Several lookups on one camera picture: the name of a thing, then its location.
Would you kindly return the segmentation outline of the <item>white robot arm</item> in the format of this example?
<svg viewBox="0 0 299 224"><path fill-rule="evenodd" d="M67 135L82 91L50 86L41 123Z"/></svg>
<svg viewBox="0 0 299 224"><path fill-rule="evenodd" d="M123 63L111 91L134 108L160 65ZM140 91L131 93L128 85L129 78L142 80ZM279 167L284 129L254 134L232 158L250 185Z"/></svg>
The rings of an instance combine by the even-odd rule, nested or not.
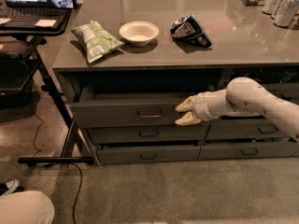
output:
<svg viewBox="0 0 299 224"><path fill-rule="evenodd" d="M205 91L185 99L176 107L184 115L175 121L189 126L220 116L261 115L296 142L299 141L299 105L276 97L248 77L237 77L225 89Z"/></svg>

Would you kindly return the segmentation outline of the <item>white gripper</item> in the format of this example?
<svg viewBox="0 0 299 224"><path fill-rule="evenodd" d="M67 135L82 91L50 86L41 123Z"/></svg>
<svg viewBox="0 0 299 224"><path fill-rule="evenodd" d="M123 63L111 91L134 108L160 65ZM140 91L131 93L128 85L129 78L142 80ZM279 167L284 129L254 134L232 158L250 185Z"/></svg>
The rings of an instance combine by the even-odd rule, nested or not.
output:
<svg viewBox="0 0 299 224"><path fill-rule="evenodd" d="M217 119L218 116L212 113L210 105L216 97L214 92L200 92L196 96L189 96L176 107L177 112L187 112L175 123L178 126L190 126L199 124L201 121Z"/></svg>

